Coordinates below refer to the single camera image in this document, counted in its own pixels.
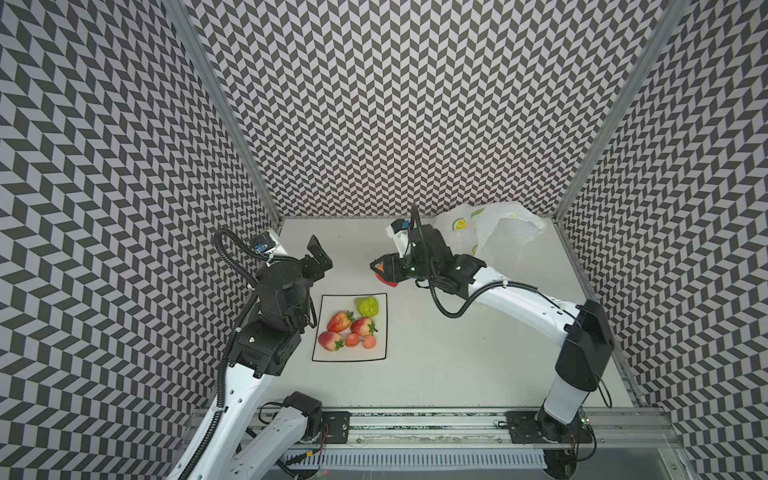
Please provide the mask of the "red strawberry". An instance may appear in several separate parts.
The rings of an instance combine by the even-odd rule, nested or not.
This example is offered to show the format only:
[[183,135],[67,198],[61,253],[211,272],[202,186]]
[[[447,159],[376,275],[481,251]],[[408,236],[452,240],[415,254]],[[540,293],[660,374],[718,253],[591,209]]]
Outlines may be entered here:
[[329,332],[341,333],[348,329],[354,322],[352,311],[344,310],[336,313],[327,324]]
[[393,288],[398,286],[398,282],[392,281],[391,279],[389,279],[388,277],[386,277],[382,273],[376,273],[376,277],[377,277],[378,280],[380,280],[385,285],[388,285],[388,286],[393,287]]

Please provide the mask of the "green bumpy fruit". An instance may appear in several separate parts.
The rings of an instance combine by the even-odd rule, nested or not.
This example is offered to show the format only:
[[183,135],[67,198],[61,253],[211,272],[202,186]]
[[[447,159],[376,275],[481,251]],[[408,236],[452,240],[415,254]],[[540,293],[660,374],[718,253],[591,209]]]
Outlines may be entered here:
[[362,318],[373,318],[379,313],[379,302],[375,296],[358,297],[354,303],[359,316]]

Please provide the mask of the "peach with green leaves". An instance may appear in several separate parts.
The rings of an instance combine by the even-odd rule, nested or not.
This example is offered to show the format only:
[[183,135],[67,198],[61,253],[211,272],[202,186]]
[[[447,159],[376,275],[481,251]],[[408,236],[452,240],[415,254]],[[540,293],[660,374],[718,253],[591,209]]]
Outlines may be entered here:
[[374,335],[378,332],[376,323],[372,318],[361,318],[356,320],[351,324],[350,331],[359,334],[360,336]]

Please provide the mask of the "white plastic bag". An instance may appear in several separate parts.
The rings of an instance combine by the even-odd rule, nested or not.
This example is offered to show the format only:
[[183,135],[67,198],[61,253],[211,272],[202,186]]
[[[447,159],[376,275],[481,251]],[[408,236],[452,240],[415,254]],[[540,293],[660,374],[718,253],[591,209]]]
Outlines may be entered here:
[[434,227],[454,254],[480,258],[510,274],[524,248],[545,230],[542,218],[519,202],[459,205],[439,214]]

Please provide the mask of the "small orange red fruit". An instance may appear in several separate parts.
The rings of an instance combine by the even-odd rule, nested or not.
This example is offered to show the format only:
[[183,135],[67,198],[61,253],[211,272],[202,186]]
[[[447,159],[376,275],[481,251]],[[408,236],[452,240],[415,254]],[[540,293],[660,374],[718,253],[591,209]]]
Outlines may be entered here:
[[376,337],[374,335],[365,335],[362,337],[362,344],[365,349],[373,349],[377,344]]

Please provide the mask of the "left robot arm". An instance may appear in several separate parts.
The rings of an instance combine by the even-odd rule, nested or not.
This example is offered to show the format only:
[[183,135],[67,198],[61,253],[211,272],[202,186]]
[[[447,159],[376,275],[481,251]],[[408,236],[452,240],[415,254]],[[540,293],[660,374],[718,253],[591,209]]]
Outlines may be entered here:
[[322,441],[322,403],[301,392],[279,402],[279,409],[251,441],[240,444],[250,422],[267,405],[266,394],[300,345],[305,330],[317,324],[310,295],[314,283],[333,266],[317,237],[301,259],[289,256],[276,233],[267,230],[244,242],[228,228],[212,243],[221,258],[250,289],[216,369],[215,396],[169,474],[172,479],[261,479],[273,467],[292,479],[312,473],[291,468],[284,456],[300,442]]

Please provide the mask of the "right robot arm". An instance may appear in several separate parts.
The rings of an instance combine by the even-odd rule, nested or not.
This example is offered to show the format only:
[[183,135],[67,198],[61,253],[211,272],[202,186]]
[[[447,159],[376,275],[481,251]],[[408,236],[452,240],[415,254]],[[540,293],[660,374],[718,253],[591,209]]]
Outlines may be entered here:
[[539,288],[514,281],[470,254],[455,254],[442,234],[417,217],[397,219],[386,228],[396,246],[370,264],[390,286],[414,280],[429,291],[437,310],[460,319],[475,304],[487,306],[537,332],[559,354],[555,377],[533,417],[543,441],[575,438],[573,422],[587,397],[599,390],[614,351],[613,336],[601,304],[559,300]]

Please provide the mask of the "black outlined white mat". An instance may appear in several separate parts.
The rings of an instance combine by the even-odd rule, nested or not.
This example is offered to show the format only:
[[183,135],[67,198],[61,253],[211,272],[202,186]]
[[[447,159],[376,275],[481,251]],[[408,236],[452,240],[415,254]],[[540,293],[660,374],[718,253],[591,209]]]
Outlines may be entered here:
[[313,362],[360,363],[387,358],[385,294],[324,295]]

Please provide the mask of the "white ribbed vent strip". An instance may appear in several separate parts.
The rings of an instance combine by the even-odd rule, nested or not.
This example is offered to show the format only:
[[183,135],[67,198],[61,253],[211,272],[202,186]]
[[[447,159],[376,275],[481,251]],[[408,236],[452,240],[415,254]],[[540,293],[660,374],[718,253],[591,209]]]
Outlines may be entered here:
[[291,465],[293,469],[370,471],[543,470],[537,449],[331,450]]

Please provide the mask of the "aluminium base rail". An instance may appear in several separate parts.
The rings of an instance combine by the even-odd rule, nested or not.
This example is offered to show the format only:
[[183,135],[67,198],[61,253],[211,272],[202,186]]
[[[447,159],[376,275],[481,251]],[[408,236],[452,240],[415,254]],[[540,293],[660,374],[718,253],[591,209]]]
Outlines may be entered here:
[[650,407],[587,407],[577,419],[595,434],[543,440],[526,407],[353,408],[327,407],[332,427],[318,435],[327,449],[349,448],[554,448],[574,441],[588,449],[676,448],[682,440],[667,415]]

